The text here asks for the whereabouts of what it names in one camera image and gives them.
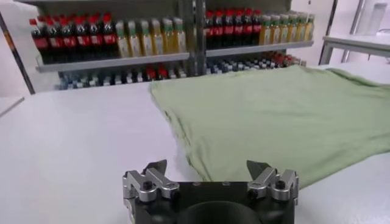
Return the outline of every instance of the white table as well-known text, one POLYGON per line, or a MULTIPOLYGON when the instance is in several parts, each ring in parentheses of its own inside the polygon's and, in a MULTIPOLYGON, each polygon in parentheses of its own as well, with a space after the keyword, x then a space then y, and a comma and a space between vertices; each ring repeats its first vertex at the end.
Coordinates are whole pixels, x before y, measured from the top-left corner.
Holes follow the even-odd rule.
MULTIPOLYGON (((147 84, 37 94, 0 119, 0 223, 129 223, 121 175, 164 158, 170 179, 199 180, 147 84)), ((389 159, 301 190, 296 223, 388 223, 389 159)))
POLYGON ((0 117, 23 101, 23 97, 0 97, 0 117))
POLYGON ((325 36, 320 65, 330 62, 333 48, 390 57, 390 36, 332 35, 325 36))

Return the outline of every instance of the yellow bottle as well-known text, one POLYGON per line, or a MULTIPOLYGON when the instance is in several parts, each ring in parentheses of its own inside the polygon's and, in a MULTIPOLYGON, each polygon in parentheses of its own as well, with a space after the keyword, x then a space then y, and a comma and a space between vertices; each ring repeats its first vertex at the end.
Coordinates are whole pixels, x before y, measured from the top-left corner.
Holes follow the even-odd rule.
POLYGON ((134 21, 129 21, 127 23, 127 27, 129 28, 129 45, 130 45, 131 56, 140 57, 142 56, 140 39, 138 38, 137 33, 135 31, 134 21))
POLYGON ((297 27, 297 35, 296 35, 296 42, 301 42, 305 39, 305 30, 306 30, 306 18, 307 14, 300 14, 298 15, 298 27, 297 27))
POLYGON ((163 36, 161 35, 161 27, 160 22, 157 19, 152 19, 153 26, 153 38, 152 38, 152 46, 153 46, 153 54, 160 55, 164 54, 164 44, 163 44, 163 36))
POLYGON ((297 35, 297 15, 289 15, 290 24, 288 26, 287 43, 294 42, 297 35))
POLYGON ((281 15, 282 25, 280 26, 279 43, 287 43, 288 35, 288 15, 281 15))
POLYGON ((314 14, 310 14, 309 21, 306 24, 305 41, 313 40, 313 32, 314 32, 314 14))
POLYGON ((176 18, 175 26, 175 49, 177 49, 177 52, 179 53, 187 52, 185 32, 183 30, 183 20, 176 18))
POLYGON ((280 16, 271 16, 271 44, 279 44, 280 37, 280 16))
POLYGON ((267 45, 271 43, 271 17, 263 15, 261 20, 263 27, 260 31, 259 45, 267 45))

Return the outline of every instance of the juice bottle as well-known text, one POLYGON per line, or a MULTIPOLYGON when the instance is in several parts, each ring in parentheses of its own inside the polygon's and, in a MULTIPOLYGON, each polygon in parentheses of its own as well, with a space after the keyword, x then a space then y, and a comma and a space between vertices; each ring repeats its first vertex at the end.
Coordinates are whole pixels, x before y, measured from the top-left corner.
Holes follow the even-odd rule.
POLYGON ((271 17, 267 15, 263 15, 261 17, 263 20, 263 25, 260 31, 260 42, 259 45, 267 45, 270 44, 270 36, 271 36, 271 17))
POLYGON ((309 21, 306 24, 305 41, 313 40, 313 32, 314 32, 314 14, 310 14, 309 21))
POLYGON ((288 15, 281 15, 282 19, 282 25, 280 28, 280 38, 279 43, 286 43, 287 42, 287 35, 288 35, 288 15))
POLYGON ((152 38, 149 33, 149 24, 146 20, 141 20, 141 28, 142 28, 142 51, 145 56, 153 55, 152 50, 152 38))
POLYGON ((183 30, 183 20, 176 18, 175 19, 175 26, 176 26, 176 32, 175 32, 175 39, 176 39, 176 46, 177 52, 187 52, 187 45, 186 45, 186 39, 185 39, 185 32, 183 30))
POLYGON ((136 35, 135 32, 135 23, 134 21, 129 21, 127 23, 127 27, 129 28, 129 43, 130 43, 130 51, 133 57, 142 56, 141 47, 140 47, 140 39, 136 35))
POLYGON ((288 26, 287 43, 294 42, 297 35, 297 15, 289 15, 290 24, 288 26))
POLYGON ((164 54, 163 36, 161 35, 160 22, 157 19, 152 19, 152 26, 153 26, 153 38, 152 38, 153 54, 155 55, 164 54))
POLYGON ((280 16, 272 15, 271 16, 271 44, 278 44, 280 37, 280 16))

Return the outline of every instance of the shelf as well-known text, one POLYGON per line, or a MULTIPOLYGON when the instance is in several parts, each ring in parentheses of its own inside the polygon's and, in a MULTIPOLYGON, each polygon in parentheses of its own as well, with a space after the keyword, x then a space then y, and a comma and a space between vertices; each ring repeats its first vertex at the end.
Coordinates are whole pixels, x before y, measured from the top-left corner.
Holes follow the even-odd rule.
POLYGON ((217 50, 207 50, 206 57, 251 54, 251 53, 264 52, 264 51, 277 51, 277 50, 284 50, 290 48, 310 47, 311 45, 313 45, 313 41, 261 45, 261 46, 248 46, 248 47, 233 47, 233 48, 225 48, 225 49, 217 49, 217 50))
POLYGON ((178 53, 178 54, 166 54, 166 55, 154 55, 148 57, 133 57, 133 58, 119 58, 119 59, 107 59, 96 61, 81 61, 72 63, 61 64, 49 64, 37 66, 38 72, 61 72, 61 71, 73 71, 84 70, 94 68, 109 68, 127 65, 142 65, 167 61, 180 61, 187 60, 190 57, 190 53, 178 53))

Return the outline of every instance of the bottle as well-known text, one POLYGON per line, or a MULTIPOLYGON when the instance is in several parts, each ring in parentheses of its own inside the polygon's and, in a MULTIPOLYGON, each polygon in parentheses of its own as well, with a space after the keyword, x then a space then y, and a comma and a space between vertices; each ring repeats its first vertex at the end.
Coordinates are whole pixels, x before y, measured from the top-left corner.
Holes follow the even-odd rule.
POLYGON ((253 32, 252 32, 252 45, 258 45, 260 31, 261 31, 261 11, 255 10, 252 18, 253 32))
POLYGON ((164 54, 164 46, 163 46, 163 36, 161 35, 160 22, 157 19, 152 19, 153 26, 153 54, 160 55, 164 54))
POLYGON ((52 19, 49 18, 46 22, 48 25, 48 38, 52 50, 53 62, 56 63, 66 62, 65 47, 63 44, 61 31, 58 28, 58 26, 54 24, 52 19))
POLYGON ((103 39, 105 54, 108 58, 118 57, 118 43, 115 26, 112 23, 111 15, 106 13, 103 17, 103 39))
POLYGON ((141 20, 141 28, 142 28, 142 51, 144 56, 151 56, 153 55, 153 48, 152 48, 152 38, 149 33, 149 24, 146 20, 141 20))
POLYGON ((288 34, 288 15, 281 15, 282 24, 280 26, 279 43, 287 43, 288 34))
POLYGON ((49 41, 45 36, 44 29, 40 29, 37 26, 37 20, 30 19, 30 25, 32 26, 31 37, 35 43, 35 47, 37 47, 39 53, 42 56, 42 62, 44 64, 51 63, 51 52, 49 47, 49 41))
POLYGON ((252 44, 252 9, 247 9, 244 15, 243 45, 252 44))
POLYGON ((76 18, 76 37, 82 58, 84 60, 91 60, 93 58, 91 38, 88 26, 81 17, 76 18))
POLYGON ((130 44, 131 54, 133 57, 140 57, 142 56, 140 39, 137 36, 134 21, 129 21, 127 23, 127 28, 129 29, 129 44, 130 44))
POLYGON ((297 27, 296 42, 301 42, 305 39, 306 17, 307 15, 304 13, 298 15, 299 23, 297 27))
POLYGON ((90 35, 91 35, 91 45, 94 51, 94 58, 100 59, 104 58, 104 49, 103 49, 103 36, 100 25, 98 24, 98 18, 96 16, 90 17, 90 35))
POLYGON ((177 49, 177 52, 179 52, 179 53, 187 52, 185 32, 183 30, 183 20, 176 18, 175 19, 175 26, 176 26, 176 32, 175 32, 176 47, 175 48, 177 49))
POLYGON ((280 38, 280 16, 272 15, 271 16, 271 44, 279 44, 280 38))
POLYGON ((234 17, 234 36, 233 36, 233 42, 235 46, 242 45, 243 40, 243 11, 237 10, 236 16, 234 17))
POLYGON ((313 40, 313 32, 314 32, 314 14, 310 14, 309 21, 306 24, 305 41, 313 40))
POLYGON ((123 21, 118 21, 115 25, 116 36, 118 37, 118 49, 122 58, 130 57, 129 42, 127 41, 126 34, 124 32, 123 21))
POLYGON ((226 10, 226 16, 223 20, 224 34, 222 36, 222 45, 224 47, 233 46, 233 10, 226 10))
POLYGON ((213 48, 218 49, 222 47, 222 36, 224 34, 224 28, 222 26, 222 12, 220 10, 216 11, 214 18, 214 39, 213 39, 213 48))
POLYGON ((271 43, 271 17, 263 15, 261 17, 263 25, 260 31, 260 45, 267 45, 271 43))
POLYGON ((289 26, 287 33, 287 43, 294 42, 297 35, 297 15, 289 15, 289 26))

